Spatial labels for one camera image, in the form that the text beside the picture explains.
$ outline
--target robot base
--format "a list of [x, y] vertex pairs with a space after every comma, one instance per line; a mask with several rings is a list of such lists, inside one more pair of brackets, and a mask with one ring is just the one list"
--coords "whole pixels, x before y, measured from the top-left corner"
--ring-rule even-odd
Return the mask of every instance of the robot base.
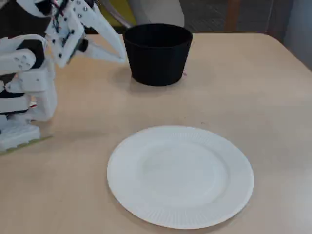
[[40, 139], [38, 126], [8, 120], [5, 125], [1, 126], [0, 152], [27, 144], [35, 139]]

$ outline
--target electrical wire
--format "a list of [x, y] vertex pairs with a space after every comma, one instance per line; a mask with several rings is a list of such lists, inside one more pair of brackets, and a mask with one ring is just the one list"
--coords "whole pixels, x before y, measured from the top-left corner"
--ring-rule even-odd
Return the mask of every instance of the electrical wire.
[[59, 29], [60, 29], [60, 26], [59, 26], [59, 16], [62, 15], [64, 16], [63, 14], [63, 11], [64, 9], [66, 8], [67, 4], [68, 4], [68, 1], [69, 0], [64, 0], [60, 6], [58, 6], [55, 2], [52, 2], [52, 5], [54, 5], [54, 7], [56, 8], [57, 12], [55, 13], [54, 15], [54, 18], [53, 18], [53, 26], [56, 30], [57, 33], [59, 33]]

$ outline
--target plate rim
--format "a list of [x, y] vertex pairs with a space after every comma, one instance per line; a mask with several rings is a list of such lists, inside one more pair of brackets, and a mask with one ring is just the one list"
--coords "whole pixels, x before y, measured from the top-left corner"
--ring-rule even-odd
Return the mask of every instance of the plate rim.
[[[110, 184], [110, 165], [111, 165], [111, 162], [114, 158], [114, 155], [116, 154], [116, 152], [128, 141], [128, 140], [131, 140], [131, 138], [134, 136], [134, 135], [137, 135], [137, 134], [142, 134], [144, 132], [147, 132], [147, 131], [150, 131], [152, 129], [157, 129], [157, 128], [172, 128], [172, 127], [175, 127], [175, 128], [185, 128], [185, 129], [193, 129], [195, 131], [205, 131], [207, 133], [210, 133], [216, 137], [220, 137], [222, 138], [223, 140], [225, 140], [228, 144], [232, 145], [233, 147], [235, 147], [237, 150], [239, 150], [242, 155], [245, 157], [246, 161], [248, 162], [248, 166], [250, 167], [250, 170], [251, 170], [251, 175], [250, 175], [250, 179], [251, 179], [251, 183], [250, 183], [250, 186], [249, 186], [249, 189], [248, 191], [246, 192], [245, 194], [245, 199], [244, 199], [244, 202], [241, 202], [239, 205], [237, 205], [237, 208], [234, 209], [231, 213], [227, 214], [227, 215], [224, 215], [222, 218], [220, 219], [216, 219], [214, 221], [211, 221], [211, 222], [207, 222], [206, 224], [203, 224], [203, 225], [179, 225], [179, 226], [175, 226], [175, 225], [169, 225], [169, 224], [162, 224], [162, 223], [158, 223], [158, 222], [155, 222], [155, 221], [151, 221], [149, 219], [146, 219], [145, 217], [142, 217], [141, 215], [138, 215], [138, 214], [135, 214], [133, 213], [129, 207], [127, 207], [127, 205], [125, 204], [122, 204], [119, 199], [116, 197], [116, 194], [114, 193], [112, 187], [111, 187], [111, 184]], [[245, 207], [246, 205], [248, 204], [252, 194], [253, 194], [253, 191], [254, 191], [254, 170], [251, 166], [251, 163], [249, 162], [249, 160], [247, 159], [247, 157], [245, 156], [245, 154], [239, 149], [237, 148], [233, 143], [231, 143], [229, 140], [227, 140], [226, 138], [224, 138], [223, 136], [219, 135], [219, 134], [216, 134], [214, 132], [210, 132], [206, 129], [201, 129], [201, 128], [197, 128], [197, 127], [191, 127], [191, 126], [183, 126], [183, 125], [156, 125], [156, 126], [152, 126], [152, 127], [149, 127], [149, 128], [145, 128], [145, 129], [142, 129], [138, 132], [135, 132], [135, 133], [132, 133], [130, 134], [129, 136], [127, 136], [126, 138], [124, 138], [118, 145], [116, 148], [114, 148], [113, 152], [111, 153], [111, 156], [108, 160], [108, 164], [107, 164], [107, 182], [108, 182], [108, 186], [109, 186], [109, 189], [110, 191], [112, 192], [112, 194], [114, 195], [114, 198], [117, 200], [117, 202], [123, 207], [125, 208], [128, 212], [130, 212], [132, 215], [148, 222], [148, 223], [151, 223], [151, 224], [154, 224], [154, 225], [157, 225], [157, 226], [161, 226], [161, 227], [166, 227], [166, 228], [172, 228], [172, 229], [185, 229], [185, 230], [194, 230], [194, 229], [202, 229], [202, 228], [208, 228], [208, 227], [211, 227], [211, 226], [214, 226], [214, 225], [217, 225], [217, 224], [220, 224], [220, 223], [223, 223], [225, 221], [227, 221], [228, 219], [236, 216], [237, 214], [239, 214]]]

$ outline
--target chair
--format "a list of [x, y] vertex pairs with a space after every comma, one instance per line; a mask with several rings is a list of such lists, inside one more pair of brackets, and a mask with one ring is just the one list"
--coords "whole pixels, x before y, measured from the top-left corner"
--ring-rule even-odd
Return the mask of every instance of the chair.
[[159, 22], [184, 26], [184, 15], [179, 0], [97, 0], [97, 4], [111, 24], [115, 23], [111, 20], [114, 16], [126, 28], [135, 24], [129, 22], [129, 17], [135, 18], [138, 24]]
[[[124, 25], [126, 27], [130, 27], [131, 25], [135, 25], [135, 17], [133, 16], [131, 12], [131, 8], [135, 9], [137, 8], [137, 12], [134, 12], [136, 15], [136, 18], [140, 18], [139, 15], [146, 15], [146, 12], [142, 10], [141, 6], [133, 6], [134, 0], [130, 0], [128, 2], [127, 0], [97, 0], [98, 5], [101, 8], [101, 12], [104, 14], [104, 16], [107, 18], [107, 20], [112, 24], [112, 26], [121, 26]], [[227, 10], [227, 16], [225, 21], [225, 31], [227, 32], [234, 32], [236, 30], [237, 22], [238, 22], [238, 16], [239, 16], [239, 7], [240, 7], [241, 0], [228, 0], [228, 10]], [[177, 21], [177, 24], [179, 26], [184, 25], [184, 19], [183, 19], [183, 13], [180, 8], [178, 1], [176, 3], [177, 10], [176, 10], [176, 18], [174, 21]]]

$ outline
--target cup rim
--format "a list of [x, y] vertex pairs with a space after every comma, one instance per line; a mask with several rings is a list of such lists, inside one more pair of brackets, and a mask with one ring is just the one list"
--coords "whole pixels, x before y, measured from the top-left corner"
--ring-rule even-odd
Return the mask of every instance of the cup rim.
[[[133, 43], [133, 42], [129, 41], [129, 40], [126, 38], [126, 33], [127, 33], [127, 32], [129, 32], [129, 31], [131, 31], [131, 30], [133, 30], [133, 29], [136, 29], [136, 28], [138, 28], [138, 27], [146, 26], [146, 25], [154, 25], [154, 26], [156, 26], [156, 25], [163, 25], [163, 26], [169, 26], [169, 27], [172, 27], [172, 28], [182, 29], [182, 30], [184, 30], [186, 33], [189, 34], [190, 38], [189, 38], [188, 40], [186, 40], [185, 42], [182, 42], [182, 43], [177, 44], [177, 45], [174, 45], [174, 46], [161, 46], [161, 47], [159, 47], [159, 46], [140, 45], [140, 44], [137, 44], [137, 43]], [[137, 47], [140, 47], [140, 48], [148, 48], [148, 49], [171, 49], [171, 48], [175, 48], [175, 47], [184, 45], [184, 44], [186, 44], [186, 43], [188, 43], [188, 42], [190, 42], [190, 41], [193, 40], [193, 34], [192, 34], [189, 30], [187, 30], [186, 28], [180, 27], [180, 26], [177, 26], [177, 25], [173, 25], [173, 24], [166, 24], [166, 23], [147, 23], [147, 24], [136, 25], [136, 26], [134, 26], [134, 27], [132, 27], [132, 28], [127, 29], [122, 35], [123, 35], [124, 41], [127, 41], [127, 43], [129, 43], [129, 44], [131, 44], [131, 45], [134, 45], [134, 46], [137, 46]]]

